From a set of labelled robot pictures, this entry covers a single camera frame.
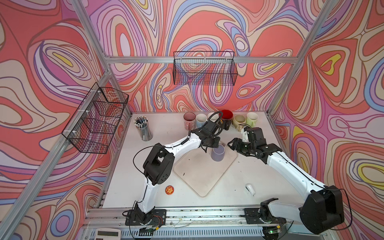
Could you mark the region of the purple mug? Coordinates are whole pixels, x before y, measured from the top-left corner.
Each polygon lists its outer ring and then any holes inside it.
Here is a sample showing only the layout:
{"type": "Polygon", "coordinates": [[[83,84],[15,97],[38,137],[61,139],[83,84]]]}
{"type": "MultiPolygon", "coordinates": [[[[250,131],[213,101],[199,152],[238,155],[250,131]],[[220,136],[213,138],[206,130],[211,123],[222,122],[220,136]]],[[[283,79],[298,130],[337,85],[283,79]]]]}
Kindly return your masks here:
{"type": "Polygon", "coordinates": [[[211,158],[215,162],[221,162],[225,156],[225,146],[219,144],[217,148],[212,148],[211,158]]]}

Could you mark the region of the white mug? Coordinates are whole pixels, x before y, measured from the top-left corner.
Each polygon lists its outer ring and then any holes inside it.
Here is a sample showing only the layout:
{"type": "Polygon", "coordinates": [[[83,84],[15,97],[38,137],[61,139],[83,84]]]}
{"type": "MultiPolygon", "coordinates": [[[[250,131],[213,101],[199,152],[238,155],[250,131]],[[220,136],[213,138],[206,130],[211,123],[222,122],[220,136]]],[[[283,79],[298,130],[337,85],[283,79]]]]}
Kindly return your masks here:
{"type": "Polygon", "coordinates": [[[219,115],[216,114],[216,113],[209,113],[209,114],[208,114],[208,119],[209,119],[211,122],[215,122],[218,118],[219,118],[219,115]]]}

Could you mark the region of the cream round mug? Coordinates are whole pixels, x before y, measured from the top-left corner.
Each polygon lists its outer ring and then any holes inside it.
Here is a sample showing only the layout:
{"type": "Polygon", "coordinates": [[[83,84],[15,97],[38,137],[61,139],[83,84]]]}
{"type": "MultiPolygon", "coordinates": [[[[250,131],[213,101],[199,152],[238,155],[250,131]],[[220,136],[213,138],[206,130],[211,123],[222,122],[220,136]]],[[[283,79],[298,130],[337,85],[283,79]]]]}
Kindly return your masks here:
{"type": "Polygon", "coordinates": [[[240,132],[243,129],[243,124],[246,123],[246,117],[243,115],[235,115],[232,120],[234,128],[240,132]]]}

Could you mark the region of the black mug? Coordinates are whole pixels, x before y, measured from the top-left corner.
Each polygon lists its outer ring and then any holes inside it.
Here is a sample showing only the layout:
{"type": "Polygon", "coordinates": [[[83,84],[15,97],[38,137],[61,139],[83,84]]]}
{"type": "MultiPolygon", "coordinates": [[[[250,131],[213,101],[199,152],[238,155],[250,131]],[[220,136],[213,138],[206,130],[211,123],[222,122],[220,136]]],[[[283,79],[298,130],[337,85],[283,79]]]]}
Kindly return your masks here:
{"type": "Polygon", "coordinates": [[[223,113],[223,115],[221,118],[221,127],[223,130],[228,131],[231,124],[232,124],[234,114],[230,110],[222,110],[222,113],[223,113]]]}

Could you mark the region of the pink patterned mug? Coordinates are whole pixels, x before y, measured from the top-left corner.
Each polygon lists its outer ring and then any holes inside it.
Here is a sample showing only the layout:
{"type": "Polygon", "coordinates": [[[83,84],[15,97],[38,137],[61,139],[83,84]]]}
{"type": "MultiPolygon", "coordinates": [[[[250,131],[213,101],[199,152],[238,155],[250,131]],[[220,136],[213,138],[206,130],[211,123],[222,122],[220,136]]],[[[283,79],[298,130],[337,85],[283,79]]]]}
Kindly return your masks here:
{"type": "Polygon", "coordinates": [[[183,116],[184,128],[187,131],[194,130],[196,128],[196,115],[193,112],[187,112],[183,116]]]}

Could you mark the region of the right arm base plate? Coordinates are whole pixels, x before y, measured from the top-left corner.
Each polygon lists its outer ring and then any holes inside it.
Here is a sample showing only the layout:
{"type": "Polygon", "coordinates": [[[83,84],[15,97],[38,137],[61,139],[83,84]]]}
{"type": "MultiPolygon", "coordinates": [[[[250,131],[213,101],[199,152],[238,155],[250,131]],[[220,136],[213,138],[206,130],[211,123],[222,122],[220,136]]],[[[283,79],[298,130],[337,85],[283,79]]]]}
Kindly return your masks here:
{"type": "Polygon", "coordinates": [[[272,216],[267,207],[245,208],[243,217],[246,218],[247,224],[283,225],[287,223],[287,220],[284,218],[277,218],[272,216]]]}

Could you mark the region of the light green mug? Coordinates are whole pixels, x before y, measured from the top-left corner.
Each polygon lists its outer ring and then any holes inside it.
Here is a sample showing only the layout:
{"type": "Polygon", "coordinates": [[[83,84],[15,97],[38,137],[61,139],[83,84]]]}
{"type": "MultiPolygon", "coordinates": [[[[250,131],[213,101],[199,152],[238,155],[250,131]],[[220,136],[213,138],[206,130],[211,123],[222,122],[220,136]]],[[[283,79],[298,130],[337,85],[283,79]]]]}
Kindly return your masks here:
{"type": "Polygon", "coordinates": [[[255,112],[248,112],[246,115],[246,124],[251,128],[256,127],[259,115],[255,112]]]}

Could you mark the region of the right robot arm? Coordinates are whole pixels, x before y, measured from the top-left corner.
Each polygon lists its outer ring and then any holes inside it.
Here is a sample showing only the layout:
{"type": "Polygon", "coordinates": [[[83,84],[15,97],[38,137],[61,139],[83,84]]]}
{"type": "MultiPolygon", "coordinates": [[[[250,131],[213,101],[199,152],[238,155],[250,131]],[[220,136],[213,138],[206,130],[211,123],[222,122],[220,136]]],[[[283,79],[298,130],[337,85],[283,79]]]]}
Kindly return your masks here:
{"type": "Polygon", "coordinates": [[[304,200],[303,204],[280,203],[278,198],[265,200],[257,214],[260,221],[270,223],[273,219],[284,218],[303,224],[313,234],[344,223],[342,191],[318,181],[290,160],[276,144],[268,144],[261,128],[245,127],[243,138],[234,138],[228,146],[275,169],[304,200]]]}

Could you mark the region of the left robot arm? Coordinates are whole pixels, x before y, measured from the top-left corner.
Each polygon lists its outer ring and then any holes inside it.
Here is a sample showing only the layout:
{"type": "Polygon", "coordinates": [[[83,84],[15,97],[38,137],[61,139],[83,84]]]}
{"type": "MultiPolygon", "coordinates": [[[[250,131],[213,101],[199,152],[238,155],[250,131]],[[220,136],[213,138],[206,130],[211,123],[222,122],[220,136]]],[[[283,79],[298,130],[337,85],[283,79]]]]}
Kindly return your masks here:
{"type": "Polygon", "coordinates": [[[223,131],[220,121],[208,120],[202,127],[189,131],[186,137],[174,143],[157,143],[152,146],[143,164],[145,187],[141,199],[135,204],[135,209],[146,215],[155,208],[158,186],[170,177],[176,158],[198,148],[206,151],[208,148],[219,146],[219,135],[223,131]]]}

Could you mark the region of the light blue mug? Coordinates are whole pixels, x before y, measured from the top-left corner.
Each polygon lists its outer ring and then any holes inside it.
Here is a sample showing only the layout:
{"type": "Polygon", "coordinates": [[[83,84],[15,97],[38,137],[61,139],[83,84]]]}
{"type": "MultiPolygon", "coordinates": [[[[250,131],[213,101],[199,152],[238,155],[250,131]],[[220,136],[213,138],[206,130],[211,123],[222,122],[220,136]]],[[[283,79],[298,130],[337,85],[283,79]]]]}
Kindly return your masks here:
{"type": "Polygon", "coordinates": [[[206,123],[207,120],[208,118],[205,114],[196,115],[196,127],[201,128],[206,123]]]}

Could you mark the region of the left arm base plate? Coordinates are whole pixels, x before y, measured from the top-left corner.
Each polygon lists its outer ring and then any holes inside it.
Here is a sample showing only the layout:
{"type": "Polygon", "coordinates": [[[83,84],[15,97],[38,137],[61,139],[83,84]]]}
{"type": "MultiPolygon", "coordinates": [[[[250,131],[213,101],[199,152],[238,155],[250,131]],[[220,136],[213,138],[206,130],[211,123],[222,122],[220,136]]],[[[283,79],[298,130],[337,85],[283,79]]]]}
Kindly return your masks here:
{"type": "Polygon", "coordinates": [[[166,223],[167,210],[153,209],[148,213],[142,212],[140,209],[128,210],[125,215],[126,226],[162,226],[166,223]]]}

